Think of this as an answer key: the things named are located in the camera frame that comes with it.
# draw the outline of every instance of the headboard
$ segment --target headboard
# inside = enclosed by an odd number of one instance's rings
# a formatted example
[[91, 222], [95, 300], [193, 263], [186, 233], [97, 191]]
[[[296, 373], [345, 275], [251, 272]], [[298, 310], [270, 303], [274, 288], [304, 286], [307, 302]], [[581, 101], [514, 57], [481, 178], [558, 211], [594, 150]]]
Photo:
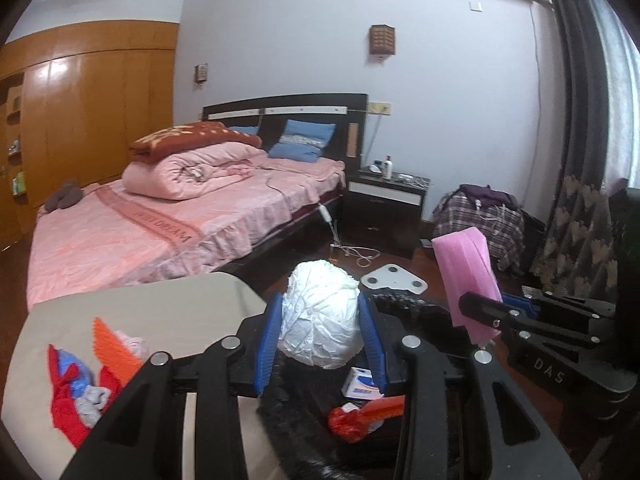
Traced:
[[295, 94], [245, 99], [202, 109], [203, 121], [226, 126], [257, 126], [262, 148], [269, 150], [284, 131], [287, 119], [310, 123], [335, 123], [335, 133], [322, 156], [342, 160], [347, 173], [360, 169], [366, 94]]

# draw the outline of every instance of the bolt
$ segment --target bolt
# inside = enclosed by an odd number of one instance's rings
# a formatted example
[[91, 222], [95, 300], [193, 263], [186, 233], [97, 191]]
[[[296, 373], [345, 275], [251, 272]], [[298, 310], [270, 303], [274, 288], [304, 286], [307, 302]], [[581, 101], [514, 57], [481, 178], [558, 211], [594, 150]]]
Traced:
[[478, 361], [480, 364], [486, 365], [486, 364], [489, 364], [491, 362], [493, 357], [486, 350], [478, 350], [474, 354], [474, 359], [476, 361]]
[[402, 338], [402, 344], [407, 348], [418, 348], [420, 346], [420, 338], [415, 335], [406, 335]]
[[162, 366], [169, 362], [169, 354], [167, 352], [156, 352], [151, 356], [151, 364], [153, 366]]
[[240, 338], [234, 335], [229, 335], [222, 340], [222, 348], [227, 350], [235, 350], [240, 346]]

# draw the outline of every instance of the white wall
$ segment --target white wall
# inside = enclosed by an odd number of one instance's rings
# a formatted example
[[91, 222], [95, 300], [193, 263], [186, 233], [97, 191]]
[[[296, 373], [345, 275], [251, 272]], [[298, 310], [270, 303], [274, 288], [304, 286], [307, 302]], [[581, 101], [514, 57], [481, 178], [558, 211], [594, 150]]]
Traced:
[[[484, 12], [471, 12], [481, 2]], [[428, 218], [445, 192], [490, 184], [525, 198], [538, 131], [538, 70], [527, 0], [185, 0], [174, 79], [174, 120], [204, 105], [307, 92], [365, 92], [392, 104], [366, 161], [427, 176]], [[549, 176], [564, 101], [551, 11], [534, 5], [544, 135], [533, 181]], [[370, 25], [396, 28], [397, 55], [367, 56]], [[193, 67], [209, 63], [209, 81]], [[367, 121], [366, 147], [378, 118]], [[530, 186], [527, 209], [546, 221], [554, 185]]]
[[100, 20], [180, 23], [184, 0], [33, 0], [10, 34], [17, 40], [47, 28]]

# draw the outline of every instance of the beige table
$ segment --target beige table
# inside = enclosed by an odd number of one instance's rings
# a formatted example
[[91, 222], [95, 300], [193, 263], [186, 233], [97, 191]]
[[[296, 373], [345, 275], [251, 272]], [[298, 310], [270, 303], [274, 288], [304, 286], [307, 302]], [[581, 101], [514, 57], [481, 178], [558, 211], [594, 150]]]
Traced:
[[[235, 334], [242, 319], [264, 311], [261, 300], [243, 282], [223, 272], [192, 278], [98, 290], [35, 306], [20, 333], [12, 357], [2, 405], [2, 421], [42, 480], [57, 480], [74, 447], [52, 426], [52, 389], [47, 346], [63, 348], [97, 374], [92, 352], [92, 321], [101, 317], [112, 330], [142, 337], [152, 352], [174, 358], [202, 352]], [[193, 479], [195, 394], [189, 394], [184, 425], [183, 478]], [[239, 399], [242, 440], [249, 478], [285, 479], [258, 419], [255, 399]]]

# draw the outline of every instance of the crumpled tissue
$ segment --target crumpled tissue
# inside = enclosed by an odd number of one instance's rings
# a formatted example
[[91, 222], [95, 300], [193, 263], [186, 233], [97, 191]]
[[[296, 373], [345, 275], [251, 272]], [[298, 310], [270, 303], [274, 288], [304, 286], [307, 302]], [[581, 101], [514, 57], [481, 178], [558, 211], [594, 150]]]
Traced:
[[327, 370], [344, 366], [363, 345], [358, 294], [358, 282], [333, 264], [299, 264], [282, 298], [280, 351]]

